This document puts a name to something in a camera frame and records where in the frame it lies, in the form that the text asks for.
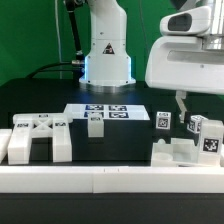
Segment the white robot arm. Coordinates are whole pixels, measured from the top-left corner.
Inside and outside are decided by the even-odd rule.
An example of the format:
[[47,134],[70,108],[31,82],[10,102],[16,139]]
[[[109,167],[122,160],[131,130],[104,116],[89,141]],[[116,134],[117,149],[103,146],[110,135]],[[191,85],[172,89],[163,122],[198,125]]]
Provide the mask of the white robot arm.
[[[162,36],[149,53],[145,82],[176,92],[224,94],[224,0],[170,0],[177,12],[160,21]],[[116,0],[88,0],[91,50],[80,84],[97,91],[133,85],[126,53],[127,15]]]

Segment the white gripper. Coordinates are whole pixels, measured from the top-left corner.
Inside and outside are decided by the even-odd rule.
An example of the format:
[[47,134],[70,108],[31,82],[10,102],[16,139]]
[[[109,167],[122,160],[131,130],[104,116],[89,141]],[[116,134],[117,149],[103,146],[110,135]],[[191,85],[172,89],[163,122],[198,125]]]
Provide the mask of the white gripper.
[[175,99],[183,123],[185,91],[224,94],[224,52],[203,50],[197,37],[161,37],[151,48],[145,81],[151,88],[178,90]]

